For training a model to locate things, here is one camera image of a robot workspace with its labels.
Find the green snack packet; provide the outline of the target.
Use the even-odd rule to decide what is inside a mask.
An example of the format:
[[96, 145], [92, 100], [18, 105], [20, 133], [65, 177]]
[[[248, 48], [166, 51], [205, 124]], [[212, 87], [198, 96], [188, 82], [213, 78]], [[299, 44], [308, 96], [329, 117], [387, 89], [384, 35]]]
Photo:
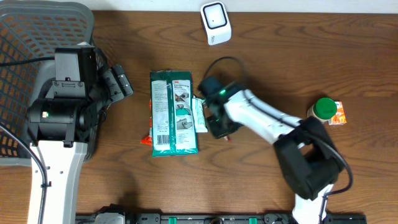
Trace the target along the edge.
[[175, 70], [150, 72], [152, 156], [198, 154], [192, 110], [192, 74]]

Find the green lid jar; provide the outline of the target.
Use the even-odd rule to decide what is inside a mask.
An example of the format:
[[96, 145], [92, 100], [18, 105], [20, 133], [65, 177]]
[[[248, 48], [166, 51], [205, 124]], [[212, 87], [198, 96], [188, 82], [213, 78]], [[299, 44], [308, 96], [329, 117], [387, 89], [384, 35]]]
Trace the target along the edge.
[[307, 117], [313, 116], [322, 123], [329, 121], [337, 112], [337, 105], [331, 98], [320, 98], [308, 110]]

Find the small orange carton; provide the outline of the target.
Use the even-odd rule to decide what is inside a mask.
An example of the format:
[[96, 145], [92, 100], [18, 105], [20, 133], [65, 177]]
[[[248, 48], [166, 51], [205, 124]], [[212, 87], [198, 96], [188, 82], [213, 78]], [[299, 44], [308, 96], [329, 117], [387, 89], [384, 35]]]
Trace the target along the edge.
[[328, 120], [329, 125], [341, 125], [346, 124], [346, 116], [341, 101], [336, 101], [336, 114]]

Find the red snack packet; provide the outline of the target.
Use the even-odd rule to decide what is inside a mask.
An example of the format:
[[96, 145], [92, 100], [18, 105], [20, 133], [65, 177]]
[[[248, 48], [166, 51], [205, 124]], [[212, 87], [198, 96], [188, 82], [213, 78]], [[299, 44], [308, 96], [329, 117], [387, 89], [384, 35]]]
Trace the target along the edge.
[[141, 144], [145, 144], [148, 146], [153, 145], [152, 139], [152, 100], [149, 101], [149, 109], [150, 109], [150, 120], [149, 120], [149, 133], [146, 137], [141, 140]]

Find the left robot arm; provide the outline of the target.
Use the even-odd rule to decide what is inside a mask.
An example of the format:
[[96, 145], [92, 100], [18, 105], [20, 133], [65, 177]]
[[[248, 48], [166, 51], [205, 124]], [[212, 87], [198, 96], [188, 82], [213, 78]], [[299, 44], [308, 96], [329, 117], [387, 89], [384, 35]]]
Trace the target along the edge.
[[134, 93], [120, 65], [82, 42], [55, 49], [55, 78], [27, 111], [32, 162], [28, 223], [74, 223], [81, 167], [106, 108]]

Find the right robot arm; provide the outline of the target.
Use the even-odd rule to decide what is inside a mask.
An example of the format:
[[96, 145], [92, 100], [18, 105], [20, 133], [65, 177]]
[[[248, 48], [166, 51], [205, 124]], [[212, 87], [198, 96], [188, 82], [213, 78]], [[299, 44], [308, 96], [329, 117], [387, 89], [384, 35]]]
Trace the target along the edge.
[[320, 120], [285, 114], [238, 83], [204, 78], [198, 91], [211, 114], [209, 130], [216, 139], [241, 126], [254, 131], [275, 150], [284, 179], [295, 193], [292, 215], [297, 223], [323, 223], [333, 185], [348, 165], [336, 150]]

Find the pale green wipes packet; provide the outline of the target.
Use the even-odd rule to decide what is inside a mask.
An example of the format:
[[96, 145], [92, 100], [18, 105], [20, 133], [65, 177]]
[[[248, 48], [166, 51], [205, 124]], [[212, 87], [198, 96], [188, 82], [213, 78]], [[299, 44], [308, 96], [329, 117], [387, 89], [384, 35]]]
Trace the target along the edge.
[[201, 98], [193, 97], [192, 109], [193, 109], [193, 119], [195, 123], [195, 131], [197, 133], [207, 133], [208, 129], [206, 127], [205, 116], [203, 111], [204, 100]]

